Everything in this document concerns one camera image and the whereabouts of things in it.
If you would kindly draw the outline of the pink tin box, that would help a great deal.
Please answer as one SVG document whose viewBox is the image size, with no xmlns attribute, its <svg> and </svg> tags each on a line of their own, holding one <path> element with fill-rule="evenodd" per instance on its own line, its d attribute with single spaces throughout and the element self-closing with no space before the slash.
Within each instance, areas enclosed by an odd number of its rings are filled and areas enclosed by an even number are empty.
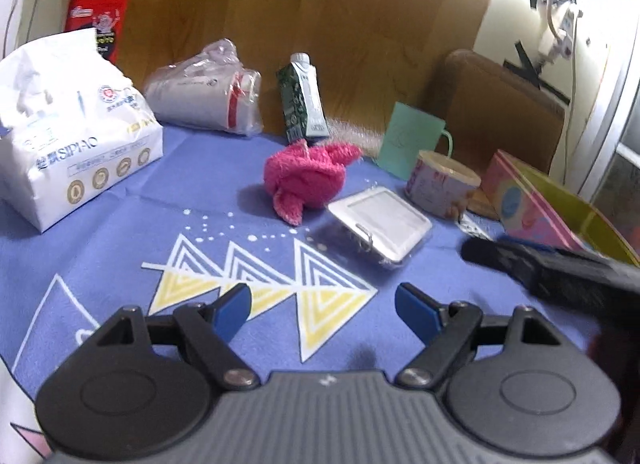
<svg viewBox="0 0 640 464">
<path fill-rule="evenodd" d="M 480 188 L 509 236 L 639 265 L 636 251 L 600 210 L 503 150 L 492 157 Z"/>
</svg>

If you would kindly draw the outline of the round tape roll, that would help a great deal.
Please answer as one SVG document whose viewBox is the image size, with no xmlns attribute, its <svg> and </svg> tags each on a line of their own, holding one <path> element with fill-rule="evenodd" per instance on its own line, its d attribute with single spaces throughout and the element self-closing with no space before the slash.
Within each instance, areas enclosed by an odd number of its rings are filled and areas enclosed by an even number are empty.
<svg viewBox="0 0 640 464">
<path fill-rule="evenodd" d="M 481 182 L 476 172 L 460 162 L 422 150 L 405 186 L 405 195 L 424 212 L 460 220 Z"/>
</svg>

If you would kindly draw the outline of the pink towel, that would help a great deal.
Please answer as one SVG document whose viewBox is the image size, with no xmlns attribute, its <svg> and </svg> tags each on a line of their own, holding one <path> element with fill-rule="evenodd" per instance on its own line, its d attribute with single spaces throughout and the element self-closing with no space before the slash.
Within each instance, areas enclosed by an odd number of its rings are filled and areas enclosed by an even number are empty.
<svg viewBox="0 0 640 464">
<path fill-rule="evenodd" d="M 267 158 L 264 185 L 276 214 L 290 226 L 300 226 L 305 208 L 322 208 L 343 189 L 346 167 L 361 158 L 351 143 L 310 146 L 299 139 Z"/>
</svg>

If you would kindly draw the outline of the green plastic mug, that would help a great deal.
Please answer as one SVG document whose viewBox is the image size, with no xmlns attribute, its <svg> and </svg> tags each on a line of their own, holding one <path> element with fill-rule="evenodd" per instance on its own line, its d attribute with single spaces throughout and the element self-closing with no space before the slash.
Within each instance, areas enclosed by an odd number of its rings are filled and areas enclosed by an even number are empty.
<svg viewBox="0 0 640 464">
<path fill-rule="evenodd" d="M 441 138 L 451 156 L 454 140 L 440 118 L 396 102 L 375 163 L 401 180 L 411 175 L 420 151 L 434 151 Z"/>
</svg>

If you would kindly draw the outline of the brown chair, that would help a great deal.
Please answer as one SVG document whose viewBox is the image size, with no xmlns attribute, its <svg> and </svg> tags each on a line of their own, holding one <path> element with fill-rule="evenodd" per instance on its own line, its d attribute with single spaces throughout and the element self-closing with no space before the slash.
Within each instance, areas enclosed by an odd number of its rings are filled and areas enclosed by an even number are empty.
<svg viewBox="0 0 640 464">
<path fill-rule="evenodd" d="M 481 175 L 503 150 L 548 174 L 564 108 L 504 66 L 459 49 L 441 60 L 424 110 L 445 122 L 452 158 Z"/>
</svg>

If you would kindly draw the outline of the green white carton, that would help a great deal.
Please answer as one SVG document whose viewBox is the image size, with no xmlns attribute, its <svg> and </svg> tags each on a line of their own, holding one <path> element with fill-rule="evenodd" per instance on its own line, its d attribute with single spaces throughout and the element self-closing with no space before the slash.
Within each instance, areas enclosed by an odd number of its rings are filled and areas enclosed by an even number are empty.
<svg viewBox="0 0 640 464">
<path fill-rule="evenodd" d="M 288 143 L 305 139 L 314 143 L 329 137 L 324 116 L 317 69 L 304 52 L 296 52 L 277 72 Z"/>
</svg>

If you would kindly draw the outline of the plastic bag of cups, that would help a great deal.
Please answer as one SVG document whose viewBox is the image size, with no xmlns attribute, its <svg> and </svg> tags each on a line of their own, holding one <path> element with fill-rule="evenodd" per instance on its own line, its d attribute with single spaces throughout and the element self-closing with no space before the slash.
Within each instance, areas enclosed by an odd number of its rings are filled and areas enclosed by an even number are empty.
<svg viewBox="0 0 640 464">
<path fill-rule="evenodd" d="M 262 132 L 262 76 L 246 68 L 235 44 L 219 39 L 177 64 L 158 68 L 143 94 L 162 122 L 251 137 Z"/>
</svg>

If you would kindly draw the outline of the white tissue pack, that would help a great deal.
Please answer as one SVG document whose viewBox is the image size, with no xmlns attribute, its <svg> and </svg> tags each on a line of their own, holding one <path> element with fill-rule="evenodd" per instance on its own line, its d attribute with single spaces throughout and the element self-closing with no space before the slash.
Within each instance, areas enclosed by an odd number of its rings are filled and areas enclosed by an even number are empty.
<svg viewBox="0 0 640 464">
<path fill-rule="evenodd" d="M 163 155 L 163 128 L 96 30 L 38 38 L 1 61 L 1 196 L 43 232 Z"/>
</svg>

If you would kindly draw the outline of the white power strip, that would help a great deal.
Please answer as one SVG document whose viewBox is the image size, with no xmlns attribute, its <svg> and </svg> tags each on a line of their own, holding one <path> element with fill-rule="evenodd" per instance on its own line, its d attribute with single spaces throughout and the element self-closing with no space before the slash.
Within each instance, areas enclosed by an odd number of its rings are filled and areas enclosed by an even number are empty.
<svg viewBox="0 0 640 464">
<path fill-rule="evenodd" d="M 577 20 L 582 16 L 577 0 L 538 0 L 546 27 L 538 42 L 538 60 L 542 65 L 574 54 Z"/>
</svg>

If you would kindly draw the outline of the red snack box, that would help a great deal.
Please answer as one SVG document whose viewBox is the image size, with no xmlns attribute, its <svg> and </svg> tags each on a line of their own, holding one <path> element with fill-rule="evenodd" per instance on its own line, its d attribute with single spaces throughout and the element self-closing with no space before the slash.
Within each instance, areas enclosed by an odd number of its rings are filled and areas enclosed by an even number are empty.
<svg viewBox="0 0 640 464">
<path fill-rule="evenodd" d="M 116 63 L 128 0 L 68 0 L 64 31 L 96 30 L 96 48 Z"/>
</svg>

